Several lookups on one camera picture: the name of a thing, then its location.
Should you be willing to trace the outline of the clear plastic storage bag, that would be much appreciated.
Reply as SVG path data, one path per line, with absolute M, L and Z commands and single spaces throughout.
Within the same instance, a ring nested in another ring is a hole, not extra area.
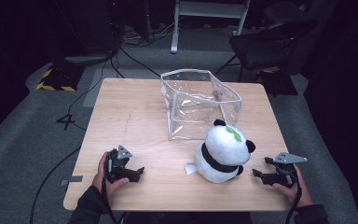
M 160 75 L 170 140 L 204 139 L 216 119 L 236 125 L 242 98 L 209 70 L 178 69 Z

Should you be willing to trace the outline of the white metal stand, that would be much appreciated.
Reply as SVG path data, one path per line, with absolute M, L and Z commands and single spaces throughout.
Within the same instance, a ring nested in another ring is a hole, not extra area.
M 251 0 L 243 0 L 241 3 L 212 3 L 199 0 L 175 0 L 173 15 L 173 33 L 171 53 L 178 51 L 179 18 L 181 16 L 212 17 L 224 19 L 237 19 L 238 28 L 233 35 L 240 35 L 245 24 Z

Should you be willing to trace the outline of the dark equipment cabinet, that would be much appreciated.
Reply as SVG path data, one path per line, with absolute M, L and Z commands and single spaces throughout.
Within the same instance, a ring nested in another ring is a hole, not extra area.
M 111 0 L 53 0 L 86 56 L 109 61 L 117 53 L 119 31 Z

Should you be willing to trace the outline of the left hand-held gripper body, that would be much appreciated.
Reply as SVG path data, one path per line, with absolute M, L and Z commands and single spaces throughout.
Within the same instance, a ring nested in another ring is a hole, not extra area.
M 132 154 L 119 145 L 118 148 L 113 148 L 106 155 L 105 162 L 105 177 L 110 183 L 114 183 L 121 178 L 128 178 L 130 182 L 134 181 L 134 172 L 126 168 L 126 164 L 130 160 Z

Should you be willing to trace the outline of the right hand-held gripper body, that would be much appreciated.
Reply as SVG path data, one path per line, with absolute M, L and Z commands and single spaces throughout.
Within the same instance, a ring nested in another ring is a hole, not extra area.
M 272 159 L 278 175 L 282 176 L 281 185 L 291 188 L 297 180 L 295 163 L 306 162 L 308 159 L 288 152 L 280 152 Z

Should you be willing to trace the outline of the panda plush toy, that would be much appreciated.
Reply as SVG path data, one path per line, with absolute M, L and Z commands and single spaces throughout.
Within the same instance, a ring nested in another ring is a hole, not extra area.
M 210 182 L 224 183 L 243 172 L 255 149 L 241 129 L 216 119 L 198 146 L 195 161 L 187 162 L 185 170 L 188 175 L 199 173 Z

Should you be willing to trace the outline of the grey tape strip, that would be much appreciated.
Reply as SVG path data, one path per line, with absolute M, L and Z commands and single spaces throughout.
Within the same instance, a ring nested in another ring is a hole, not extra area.
M 70 176 L 67 179 L 62 179 L 60 186 L 67 187 L 72 182 L 82 182 L 83 175 Z

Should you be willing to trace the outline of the black chair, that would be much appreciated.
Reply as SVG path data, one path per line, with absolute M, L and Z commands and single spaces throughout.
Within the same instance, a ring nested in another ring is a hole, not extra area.
M 241 66 L 239 78 L 244 69 L 254 72 L 277 68 L 276 77 L 268 79 L 269 90 L 276 97 L 289 79 L 287 67 L 297 42 L 314 31 L 319 22 L 308 19 L 306 12 L 287 1 L 266 7 L 263 19 L 267 24 L 264 29 L 247 35 L 234 35 L 229 39 L 234 55 L 215 73 L 233 66 L 235 59 Z

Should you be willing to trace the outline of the person's left hand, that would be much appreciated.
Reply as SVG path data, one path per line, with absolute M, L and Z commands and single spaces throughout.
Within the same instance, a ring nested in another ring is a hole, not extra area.
M 102 155 L 102 157 L 101 157 L 101 159 L 99 161 L 98 172 L 94 176 L 93 181 L 92 181 L 92 186 L 96 187 L 98 189 L 98 191 L 102 191 L 104 164 L 105 164 L 105 161 L 106 161 L 106 155 L 107 155 L 107 153 L 104 152 L 104 154 Z M 130 182 L 130 180 L 128 178 L 124 177 L 124 178 L 121 178 L 121 179 L 117 180 L 113 184 L 107 183 L 106 184 L 106 195 L 107 195 L 107 197 L 109 199 L 112 199 L 113 195 L 115 194 L 115 192 L 117 190 L 119 190 L 120 188 L 124 187 L 125 185 L 127 185 L 129 182 Z

